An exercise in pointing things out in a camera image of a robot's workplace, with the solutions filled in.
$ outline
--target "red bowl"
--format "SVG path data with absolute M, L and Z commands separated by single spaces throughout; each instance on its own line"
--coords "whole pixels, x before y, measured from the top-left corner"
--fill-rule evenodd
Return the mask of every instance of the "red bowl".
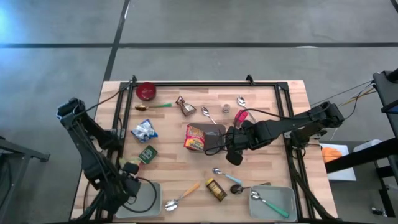
M 156 96 L 156 86 L 150 82 L 144 82 L 139 85 L 136 89 L 136 95 L 138 98 L 144 101 L 151 100 Z

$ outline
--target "small green box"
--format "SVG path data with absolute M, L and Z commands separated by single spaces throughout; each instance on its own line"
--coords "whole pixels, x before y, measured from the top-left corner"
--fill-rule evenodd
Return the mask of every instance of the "small green box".
M 152 146 L 147 146 L 140 154 L 139 158 L 140 160 L 145 163 L 149 164 L 154 157 L 157 155 L 156 149 L 154 149 Z

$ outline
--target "green spoon handle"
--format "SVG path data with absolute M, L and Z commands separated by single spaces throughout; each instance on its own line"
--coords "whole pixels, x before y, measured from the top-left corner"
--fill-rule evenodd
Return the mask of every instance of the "green spoon handle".
M 160 107 L 172 107 L 171 103 L 166 103 L 163 105 L 151 106 L 151 108 L 160 108 Z
M 287 213 L 285 210 L 279 208 L 278 206 L 274 205 L 273 203 L 267 202 L 264 199 L 262 199 L 262 202 L 264 202 L 266 205 L 268 205 L 270 208 L 272 208 L 275 212 L 279 213 L 283 217 L 285 217 L 285 218 L 289 217 L 289 213 Z

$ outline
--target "crumpled plastic bag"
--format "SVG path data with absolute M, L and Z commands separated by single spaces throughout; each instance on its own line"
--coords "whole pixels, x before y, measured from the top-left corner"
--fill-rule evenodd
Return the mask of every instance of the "crumpled plastic bag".
M 147 142 L 152 138 L 157 138 L 157 133 L 148 119 L 138 124 L 131 132 L 141 143 Z

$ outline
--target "floor stripe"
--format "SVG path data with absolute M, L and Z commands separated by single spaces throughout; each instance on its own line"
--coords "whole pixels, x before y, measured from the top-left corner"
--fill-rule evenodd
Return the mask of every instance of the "floor stripe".
M 126 21 L 127 12 L 129 10 L 130 0 L 124 0 L 122 12 L 120 14 L 118 29 L 116 30 L 116 35 L 114 36 L 113 46 L 111 54 L 109 55 L 108 64 L 106 65 L 106 70 L 104 74 L 104 81 L 108 81 L 111 78 L 113 64 L 116 59 L 116 53 L 118 52 L 118 46 L 120 43 L 120 38 L 122 37 L 122 31 L 124 27 L 124 22 Z
M 111 48 L 112 43 L 33 43 L 33 44 L 19 44 L 19 43 L 0 43 L 0 48 L 41 48 L 41 49 L 57 49 L 57 48 Z
M 109 56 L 112 62 L 118 49 L 197 49 L 197 48 L 357 48 L 357 47 L 398 47 L 398 42 L 386 43 L 118 43 L 121 30 L 112 43 L 75 43 L 75 44 L 0 44 L 0 48 L 22 49 L 62 49 L 62 48 L 112 48 Z
M 398 12 L 398 0 L 390 0 L 392 6 L 394 6 L 394 9 Z
M 387 43 L 120 43 L 122 49 L 398 47 Z

